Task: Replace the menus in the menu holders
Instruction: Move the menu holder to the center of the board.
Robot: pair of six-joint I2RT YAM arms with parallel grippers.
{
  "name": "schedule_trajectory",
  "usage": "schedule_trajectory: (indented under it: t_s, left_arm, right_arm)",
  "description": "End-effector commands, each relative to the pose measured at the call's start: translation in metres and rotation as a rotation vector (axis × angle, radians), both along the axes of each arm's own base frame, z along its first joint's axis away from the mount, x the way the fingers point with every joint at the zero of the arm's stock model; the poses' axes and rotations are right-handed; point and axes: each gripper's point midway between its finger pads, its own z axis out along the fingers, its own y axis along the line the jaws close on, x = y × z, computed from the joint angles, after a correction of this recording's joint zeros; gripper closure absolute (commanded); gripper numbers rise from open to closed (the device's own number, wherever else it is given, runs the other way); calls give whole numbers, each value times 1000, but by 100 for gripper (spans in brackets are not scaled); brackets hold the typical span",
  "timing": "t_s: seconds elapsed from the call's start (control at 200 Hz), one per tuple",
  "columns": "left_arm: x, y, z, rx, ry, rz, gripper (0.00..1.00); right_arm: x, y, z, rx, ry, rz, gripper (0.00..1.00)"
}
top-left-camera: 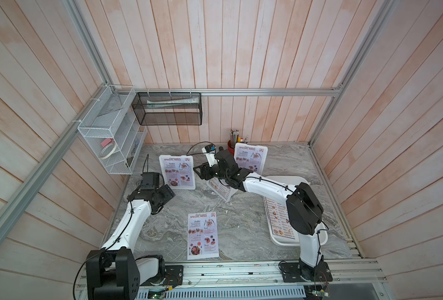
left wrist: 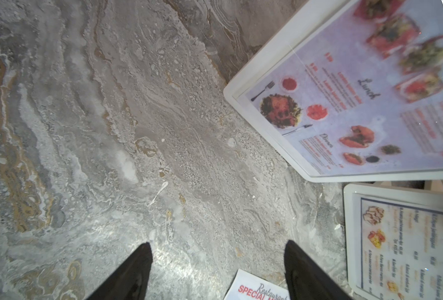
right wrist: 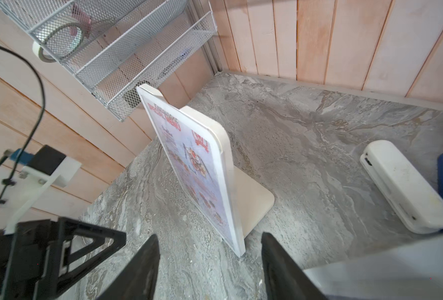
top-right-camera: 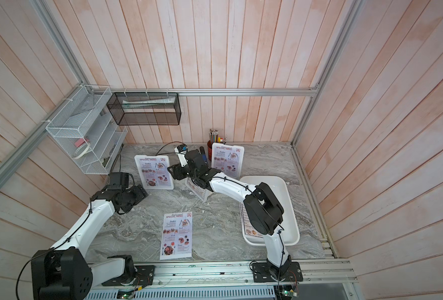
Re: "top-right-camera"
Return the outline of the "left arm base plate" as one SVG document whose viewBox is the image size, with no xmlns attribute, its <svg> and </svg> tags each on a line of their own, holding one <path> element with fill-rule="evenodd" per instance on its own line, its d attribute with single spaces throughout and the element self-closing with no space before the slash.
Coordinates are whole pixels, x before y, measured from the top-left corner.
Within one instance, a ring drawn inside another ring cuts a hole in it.
<svg viewBox="0 0 443 300">
<path fill-rule="evenodd" d="M 102 286 L 150 286 L 153 284 L 155 265 L 125 266 L 121 276 L 103 282 Z"/>
</svg>

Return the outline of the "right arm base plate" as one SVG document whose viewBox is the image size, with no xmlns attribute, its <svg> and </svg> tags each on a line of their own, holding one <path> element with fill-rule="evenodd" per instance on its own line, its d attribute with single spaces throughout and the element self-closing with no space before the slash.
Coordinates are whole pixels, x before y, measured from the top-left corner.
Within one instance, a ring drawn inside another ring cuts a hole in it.
<svg viewBox="0 0 443 300">
<path fill-rule="evenodd" d="M 252 261 L 249 268 L 256 283 L 300 283 L 304 280 L 298 262 L 287 263 L 280 269 L 268 261 Z"/>
</svg>

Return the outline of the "pink special menu sheet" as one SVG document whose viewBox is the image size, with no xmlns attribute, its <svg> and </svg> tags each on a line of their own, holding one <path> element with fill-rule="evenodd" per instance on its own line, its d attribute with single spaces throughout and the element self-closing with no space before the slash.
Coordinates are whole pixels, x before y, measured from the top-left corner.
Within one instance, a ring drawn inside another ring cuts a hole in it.
<svg viewBox="0 0 443 300">
<path fill-rule="evenodd" d="M 160 246 L 160 260 L 177 260 L 192 257 L 193 213 L 165 214 Z"/>
</svg>

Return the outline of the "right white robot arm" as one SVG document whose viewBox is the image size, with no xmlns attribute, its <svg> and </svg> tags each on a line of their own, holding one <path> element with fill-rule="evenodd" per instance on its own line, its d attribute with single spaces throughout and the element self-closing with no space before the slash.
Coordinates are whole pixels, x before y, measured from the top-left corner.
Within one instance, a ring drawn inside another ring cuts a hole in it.
<svg viewBox="0 0 443 300">
<path fill-rule="evenodd" d="M 199 188 L 226 195 L 244 205 L 250 224 L 263 236 L 267 249 L 263 271 L 281 280 L 292 259 L 282 238 L 284 208 L 271 187 L 265 182 L 258 185 L 241 182 L 209 167 L 197 149 L 189 151 L 186 146 L 177 146 L 175 154 L 180 162 L 168 167 L 174 180 L 188 178 Z"/>
</svg>

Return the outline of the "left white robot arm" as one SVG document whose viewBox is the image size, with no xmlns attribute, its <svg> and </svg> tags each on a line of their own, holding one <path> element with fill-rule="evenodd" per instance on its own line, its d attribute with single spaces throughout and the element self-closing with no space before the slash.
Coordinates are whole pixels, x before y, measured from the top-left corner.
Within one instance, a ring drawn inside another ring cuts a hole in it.
<svg viewBox="0 0 443 300">
<path fill-rule="evenodd" d="M 108 183 L 92 195 L 83 215 L 50 249 L 31 259 L 33 297 L 36 300 L 83 300 L 99 285 L 140 284 L 132 256 L 110 256 L 88 264 L 88 248 L 105 222 L 114 214 L 125 215 L 148 196 L 132 174 L 113 172 Z"/>
</svg>

